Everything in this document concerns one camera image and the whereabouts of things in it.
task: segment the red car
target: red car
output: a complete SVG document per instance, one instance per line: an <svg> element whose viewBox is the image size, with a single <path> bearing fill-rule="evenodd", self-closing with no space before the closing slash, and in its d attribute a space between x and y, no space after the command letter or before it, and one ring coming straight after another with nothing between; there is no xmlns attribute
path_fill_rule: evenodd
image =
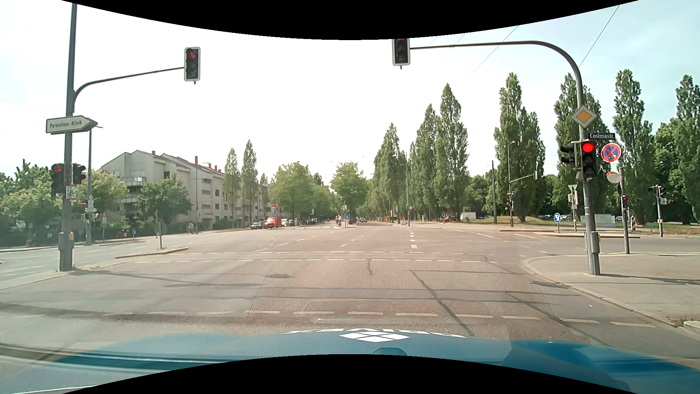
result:
<svg viewBox="0 0 700 394"><path fill-rule="evenodd" d="M268 217L267 220L265 220L265 228L266 229L278 229L279 227L282 227L282 218L281 217Z"/></svg>

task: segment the white sign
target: white sign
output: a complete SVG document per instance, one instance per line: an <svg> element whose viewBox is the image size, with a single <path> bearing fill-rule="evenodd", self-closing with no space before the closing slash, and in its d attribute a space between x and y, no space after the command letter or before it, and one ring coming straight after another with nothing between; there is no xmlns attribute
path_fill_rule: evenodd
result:
<svg viewBox="0 0 700 394"><path fill-rule="evenodd" d="M76 186L75 185L67 185L66 186L66 199L67 200L75 200L76 199Z"/></svg>
<svg viewBox="0 0 700 394"><path fill-rule="evenodd" d="M47 134L78 133L88 131L97 125L96 121L84 116L46 119Z"/></svg>

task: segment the street lamp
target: street lamp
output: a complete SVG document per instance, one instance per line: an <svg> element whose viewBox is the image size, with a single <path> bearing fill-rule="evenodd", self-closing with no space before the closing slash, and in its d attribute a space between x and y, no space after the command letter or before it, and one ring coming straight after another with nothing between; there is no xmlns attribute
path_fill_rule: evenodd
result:
<svg viewBox="0 0 700 394"><path fill-rule="evenodd" d="M510 226L513 227L513 192L510 189L510 145L516 144L517 141L511 141L506 145L508 152L508 210L510 211Z"/></svg>

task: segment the red traffic light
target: red traffic light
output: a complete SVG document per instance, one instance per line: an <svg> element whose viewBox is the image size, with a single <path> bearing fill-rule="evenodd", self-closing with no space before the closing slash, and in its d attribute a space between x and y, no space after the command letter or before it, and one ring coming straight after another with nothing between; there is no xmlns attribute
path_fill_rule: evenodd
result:
<svg viewBox="0 0 700 394"><path fill-rule="evenodd" d="M593 152L595 150L596 146L593 145L592 142L584 142L581 144L581 150L586 152L587 154Z"/></svg>

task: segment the directional sign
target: directional sign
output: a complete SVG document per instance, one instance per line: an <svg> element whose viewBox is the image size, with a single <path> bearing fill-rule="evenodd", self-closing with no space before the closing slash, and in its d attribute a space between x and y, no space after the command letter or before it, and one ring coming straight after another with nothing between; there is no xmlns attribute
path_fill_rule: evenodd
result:
<svg viewBox="0 0 700 394"><path fill-rule="evenodd" d="M84 116L46 119L47 134L79 133L88 131L97 125L96 121Z"/></svg>
<svg viewBox="0 0 700 394"><path fill-rule="evenodd" d="M588 138L591 140L614 140L614 133L588 133Z"/></svg>

